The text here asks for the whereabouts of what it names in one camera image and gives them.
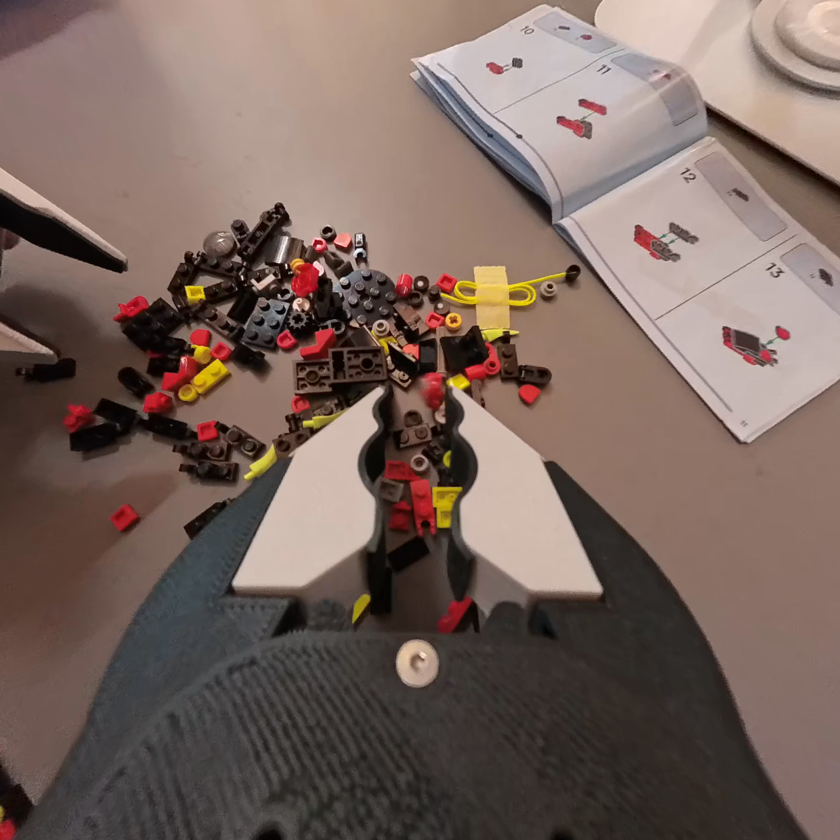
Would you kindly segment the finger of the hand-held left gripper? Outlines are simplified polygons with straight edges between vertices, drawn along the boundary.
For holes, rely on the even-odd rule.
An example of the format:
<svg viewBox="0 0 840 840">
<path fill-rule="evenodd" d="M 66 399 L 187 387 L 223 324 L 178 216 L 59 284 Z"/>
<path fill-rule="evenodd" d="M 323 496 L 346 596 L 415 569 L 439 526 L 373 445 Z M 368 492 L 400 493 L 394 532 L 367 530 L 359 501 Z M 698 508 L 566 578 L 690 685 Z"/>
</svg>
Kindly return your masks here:
<svg viewBox="0 0 840 840">
<path fill-rule="evenodd" d="M 105 270 L 125 272 L 129 267 L 121 251 L 5 170 L 1 170 L 1 229 Z"/>
<path fill-rule="evenodd" d="M 60 350 L 24 328 L 16 321 L 1 316 L 1 362 L 3 364 L 53 364 Z"/>
</svg>

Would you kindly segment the lego instruction booklet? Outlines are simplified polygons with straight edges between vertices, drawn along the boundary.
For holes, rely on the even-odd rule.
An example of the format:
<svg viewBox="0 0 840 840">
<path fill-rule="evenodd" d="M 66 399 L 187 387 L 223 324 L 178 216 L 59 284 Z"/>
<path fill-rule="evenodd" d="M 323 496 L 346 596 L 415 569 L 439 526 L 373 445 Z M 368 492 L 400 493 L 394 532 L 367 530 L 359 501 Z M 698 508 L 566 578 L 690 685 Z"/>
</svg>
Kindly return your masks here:
<svg viewBox="0 0 840 840">
<path fill-rule="evenodd" d="M 412 76 L 737 440 L 838 384 L 838 257 L 708 135 L 677 60 L 539 5 Z"/>
</svg>

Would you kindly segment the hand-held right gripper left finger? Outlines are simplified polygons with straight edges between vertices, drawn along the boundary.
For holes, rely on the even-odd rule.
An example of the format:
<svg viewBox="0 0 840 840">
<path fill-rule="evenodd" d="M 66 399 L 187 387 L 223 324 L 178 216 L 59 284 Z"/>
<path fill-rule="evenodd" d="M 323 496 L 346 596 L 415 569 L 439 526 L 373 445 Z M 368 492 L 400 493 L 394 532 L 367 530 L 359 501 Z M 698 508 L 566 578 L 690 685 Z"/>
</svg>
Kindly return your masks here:
<svg viewBox="0 0 840 840">
<path fill-rule="evenodd" d="M 279 463 L 266 514 L 231 581 L 237 595 L 355 599 L 383 541 L 375 484 L 393 390 L 378 385 Z"/>
</svg>

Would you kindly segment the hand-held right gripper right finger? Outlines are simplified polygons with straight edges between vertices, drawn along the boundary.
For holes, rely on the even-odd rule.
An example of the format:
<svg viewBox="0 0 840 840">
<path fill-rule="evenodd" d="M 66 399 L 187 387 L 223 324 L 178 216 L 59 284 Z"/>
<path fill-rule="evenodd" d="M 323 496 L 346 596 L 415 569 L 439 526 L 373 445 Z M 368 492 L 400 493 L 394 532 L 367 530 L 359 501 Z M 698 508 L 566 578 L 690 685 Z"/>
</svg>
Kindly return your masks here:
<svg viewBox="0 0 840 840">
<path fill-rule="evenodd" d="M 548 463 L 469 395 L 449 387 L 451 511 L 447 576 L 457 601 L 595 602 L 603 587 Z"/>
</svg>

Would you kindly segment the white document stand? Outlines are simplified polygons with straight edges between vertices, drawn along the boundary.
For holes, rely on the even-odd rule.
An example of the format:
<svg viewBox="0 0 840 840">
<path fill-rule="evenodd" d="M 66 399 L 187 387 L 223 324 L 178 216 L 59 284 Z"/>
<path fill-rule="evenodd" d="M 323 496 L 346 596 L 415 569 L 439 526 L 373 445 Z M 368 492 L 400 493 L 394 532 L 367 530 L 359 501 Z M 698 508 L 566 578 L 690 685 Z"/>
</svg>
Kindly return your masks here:
<svg viewBox="0 0 840 840">
<path fill-rule="evenodd" d="M 680 65 L 711 110 L 839 184 L 838 1 L 604 1 L 595 24 Z"/>
</svg>

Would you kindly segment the pile of lego pieces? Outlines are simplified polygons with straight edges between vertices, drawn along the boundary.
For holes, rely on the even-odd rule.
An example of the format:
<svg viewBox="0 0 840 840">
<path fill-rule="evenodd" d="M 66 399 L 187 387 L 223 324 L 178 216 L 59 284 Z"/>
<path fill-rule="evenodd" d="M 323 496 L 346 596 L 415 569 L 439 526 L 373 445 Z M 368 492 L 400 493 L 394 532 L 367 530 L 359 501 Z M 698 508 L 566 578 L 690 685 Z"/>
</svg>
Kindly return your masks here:
<svg viewBox="0 0 840 840">
<path fill-rule="evenodd" d="M 376 481 L 383 541 L 366 561 L 367 590 L 355 599 L 288 598 L 314 610 L 346 609 L 357 626 L 393 609 L 394 579 L 444 540 L 461 488 L 448 468 L 446 397 L 432 411 L 421 393 L 425 373 L 446 377 L 487 410 L 493 381 L 512 382 L 532 406 L 551 370 L 522 364 L 513 330 L 483 331 L 472 307 L 440 297 L 425 277 L 397 283 L 379 271 L 352 270 L 328 250 L 364 244 L 330 227 L 310 248 L 279 238 L 280 253 L 260 259 L 269 238 L 288 225 L 275 204 L 253 229 L 241 220 L 186 252 L 171 280 L 171 301 L 138 296 L 114 321 L 148 358 L 145 373 L 118 372 L 135 405 L 102 398 L 69 404 L 63 425 L 70 451 L 115 449 L 137 432 L 172 442 L 180 471 L 219 484 L 252 482 L 279 466 L 378 385 L 393 390 L 384 470 Z M 437 621 L 441 634 L 479 630 L 496 607 L 451 599 Z M 517 605 L 530 611 L 537 605 Z"/>
</svg>

